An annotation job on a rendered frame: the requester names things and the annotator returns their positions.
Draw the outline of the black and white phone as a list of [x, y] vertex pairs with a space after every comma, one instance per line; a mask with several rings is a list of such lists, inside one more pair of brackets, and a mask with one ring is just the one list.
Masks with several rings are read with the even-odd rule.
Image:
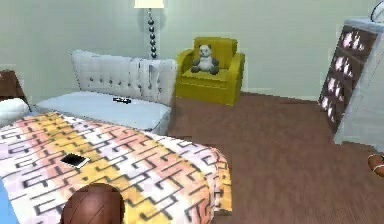
[[82, 168], [90, 161], [90, 159], [77, 154], [69, 153], [61, 158], [60, 161], [74, 168]]

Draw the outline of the white tufted sofa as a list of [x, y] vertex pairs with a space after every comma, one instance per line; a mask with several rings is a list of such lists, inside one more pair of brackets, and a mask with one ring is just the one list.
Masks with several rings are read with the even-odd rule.
[[[175, 60], [75, 50], [72, 62], [79, 90], [37, 103], [38, 112], [57, 111], [158, 135], [167, 132], [177, 74]], [[114, 102], [113, 97], [129, 98], [131, 103]]]

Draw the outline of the white pillow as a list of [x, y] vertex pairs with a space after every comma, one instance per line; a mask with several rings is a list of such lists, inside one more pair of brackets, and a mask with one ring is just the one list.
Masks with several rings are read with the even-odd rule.
[[7, 126], [21, 119], [30, 112], [27, 103], [21, 98], [7, 99], [0, 102], [0, 127]]

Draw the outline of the white and brown dresser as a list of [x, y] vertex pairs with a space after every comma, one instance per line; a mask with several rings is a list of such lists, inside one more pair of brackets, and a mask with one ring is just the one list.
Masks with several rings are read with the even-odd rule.
[[384, 23], [344, 22], [318, 99], [334, 142], [384, 152]]

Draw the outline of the white round object on dresser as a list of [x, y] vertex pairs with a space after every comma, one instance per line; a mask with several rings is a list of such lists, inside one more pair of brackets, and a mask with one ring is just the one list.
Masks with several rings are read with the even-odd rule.
[[384, 23], [384, 0], [381, 0], [372, 10], [370, 19], [375, 23]]

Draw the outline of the bed with patterned blanket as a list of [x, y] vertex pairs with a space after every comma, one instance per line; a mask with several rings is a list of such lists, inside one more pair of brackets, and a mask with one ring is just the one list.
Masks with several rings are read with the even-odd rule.
[[[82, 168], [60, 161], [73, 153]], [[59, 224], [72, 194], [115, 187], [123, 224], [211, 224], [231, 212], [231, 177], [216, 148], [50, 112], [0, 128], [0, 224]]]

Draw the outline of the orange ball with white stripe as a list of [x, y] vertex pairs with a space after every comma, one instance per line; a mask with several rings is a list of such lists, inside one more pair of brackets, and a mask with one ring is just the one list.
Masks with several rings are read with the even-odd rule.
[[368, 166], [372, 172], [384, 177], [384, 155], [372, 154], [368, 156]]

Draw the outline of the brown wooden headboard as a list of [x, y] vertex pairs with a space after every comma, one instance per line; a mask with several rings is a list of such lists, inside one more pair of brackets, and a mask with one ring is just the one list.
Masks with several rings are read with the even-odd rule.
[[20, 82], [13, 70], [0, 71], [0, 101], [20, 98], [28, 103]]

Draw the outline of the panda teddy bear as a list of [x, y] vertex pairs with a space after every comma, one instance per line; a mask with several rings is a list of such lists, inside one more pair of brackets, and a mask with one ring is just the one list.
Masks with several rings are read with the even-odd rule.
[[212, 49], [210, 45], [200, 45], [199, 55], [200, 58], [192, 63], [191, 72], [198, 73], [208, 72], [211, 75], [219, 73], [219, 61], [211, 56]]

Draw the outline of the floor lamp with beaded pole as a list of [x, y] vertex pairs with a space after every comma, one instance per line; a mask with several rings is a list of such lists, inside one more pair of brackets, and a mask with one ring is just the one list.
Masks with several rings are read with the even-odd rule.
[[149, 31], [149, 45], [150, 45], [150, 57], [152, 59], [157, 58], [156, 48], [156, 34], [155, 34], [155, 20], [152, 15], [153, 9], [163, 9], [164, 0], [134, 0], [134, 7], [136, 9], [146, 9], [148, 15], [148, 31]]

